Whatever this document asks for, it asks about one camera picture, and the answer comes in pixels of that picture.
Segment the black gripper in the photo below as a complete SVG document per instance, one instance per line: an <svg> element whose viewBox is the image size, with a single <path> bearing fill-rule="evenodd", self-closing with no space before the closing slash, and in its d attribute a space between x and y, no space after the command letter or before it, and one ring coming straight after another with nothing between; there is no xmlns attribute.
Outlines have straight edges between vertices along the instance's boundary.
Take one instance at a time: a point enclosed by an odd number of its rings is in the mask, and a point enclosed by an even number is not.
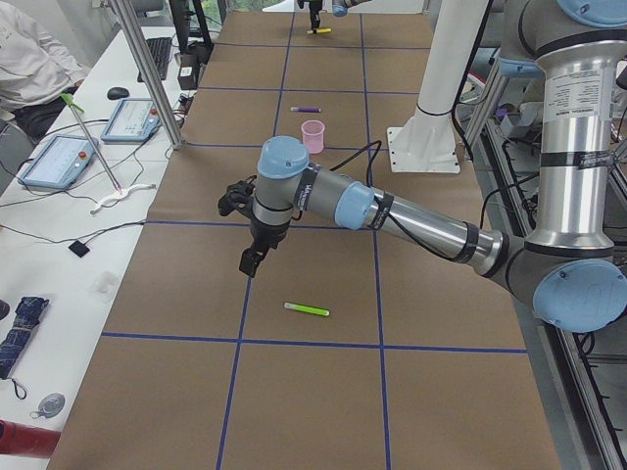
<svg viewBox="0 0 627 470"><path fill-rule="evenodd" d="M288 229L289 223L270 225L253 217L250 225L253 243L242 252L239 270L248 277L255 278L268 250L278 247L278 244L286 237Z"/></svg>
<svg viewBox="0 0 627 470"><path fill-rule="evenodd" d="M298 7L304 9L308 6L310 10L311 30L318 30L320 27L319 10L323 7L322 0L298 0Z"/></svg>

